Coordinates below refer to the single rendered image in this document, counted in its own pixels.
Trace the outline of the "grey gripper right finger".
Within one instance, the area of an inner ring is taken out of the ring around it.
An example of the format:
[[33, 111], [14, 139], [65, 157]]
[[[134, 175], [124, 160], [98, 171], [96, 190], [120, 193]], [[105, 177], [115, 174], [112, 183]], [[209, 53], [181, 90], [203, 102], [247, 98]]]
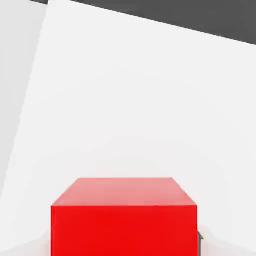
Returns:
[[247, 256], [247, 250], [238, 245], [218, 239], [208, 227], [199, 226], [201, 256]]

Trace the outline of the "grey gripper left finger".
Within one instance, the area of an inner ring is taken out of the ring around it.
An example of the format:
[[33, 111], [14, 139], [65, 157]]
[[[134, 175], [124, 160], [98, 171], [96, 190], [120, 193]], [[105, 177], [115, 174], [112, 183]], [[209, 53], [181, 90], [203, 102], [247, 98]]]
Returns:
[[47, 230], [40, 238], [16, 247], [11, 256], [51, 256], [50, 238]]

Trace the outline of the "small red cube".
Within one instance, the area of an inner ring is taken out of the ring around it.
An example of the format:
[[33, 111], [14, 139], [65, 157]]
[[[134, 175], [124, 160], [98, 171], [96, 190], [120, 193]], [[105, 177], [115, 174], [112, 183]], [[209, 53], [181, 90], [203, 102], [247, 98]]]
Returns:
[[79, 178], [51, 206], [51, 256], [198, 256], [198, 239], [172, 178]]

